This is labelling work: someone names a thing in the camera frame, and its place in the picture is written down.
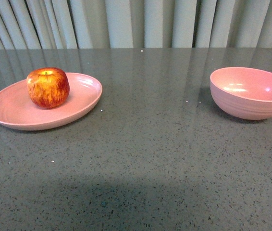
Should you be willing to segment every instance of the speckled granite surface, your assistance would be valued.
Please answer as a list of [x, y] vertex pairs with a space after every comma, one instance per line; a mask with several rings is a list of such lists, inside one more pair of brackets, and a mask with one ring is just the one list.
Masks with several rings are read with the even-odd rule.
[[0, 51], [0, 90], [44, 66], [103, 94], [60, 128], [0, 125], [0, 231], [272, 231], [272, 118], [209, 89], [221, 67], [272, 72], [272, 49]]

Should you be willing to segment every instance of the curtain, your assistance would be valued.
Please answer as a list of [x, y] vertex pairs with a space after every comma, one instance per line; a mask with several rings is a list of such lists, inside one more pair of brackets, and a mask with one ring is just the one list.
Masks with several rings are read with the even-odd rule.
[[0, 0], [0, 49], [272, 48], [272, 0]]

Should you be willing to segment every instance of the red apple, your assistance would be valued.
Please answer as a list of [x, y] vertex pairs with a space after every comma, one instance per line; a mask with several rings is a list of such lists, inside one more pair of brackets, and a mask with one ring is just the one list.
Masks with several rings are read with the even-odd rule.
[[67, 75], [56, 67], [34, 70], [26, 80], [31, 101], [42, 108], [49, 109], [63, 104], [70, 93]]

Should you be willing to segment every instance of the pink plate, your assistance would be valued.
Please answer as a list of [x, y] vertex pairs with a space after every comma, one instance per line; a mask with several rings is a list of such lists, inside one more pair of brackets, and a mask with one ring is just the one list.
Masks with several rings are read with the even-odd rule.
[[87, 114], [99, 101], [102, 85], [95, 78], [66, 73], [70, 94], [66, 102], [42, 109], [29, 98], [26, 80], [0, 91], [0, 124], [18, 130], [44, 130], [71, 123]]

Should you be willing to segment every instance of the pink bowl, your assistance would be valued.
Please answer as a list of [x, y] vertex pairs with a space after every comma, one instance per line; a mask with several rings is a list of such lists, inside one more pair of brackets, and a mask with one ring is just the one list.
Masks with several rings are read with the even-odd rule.
[[216, 104], [242, 119], [272, 117], [272, 73], [246, 67], [226, 67], [210, 76], [210, 90]]

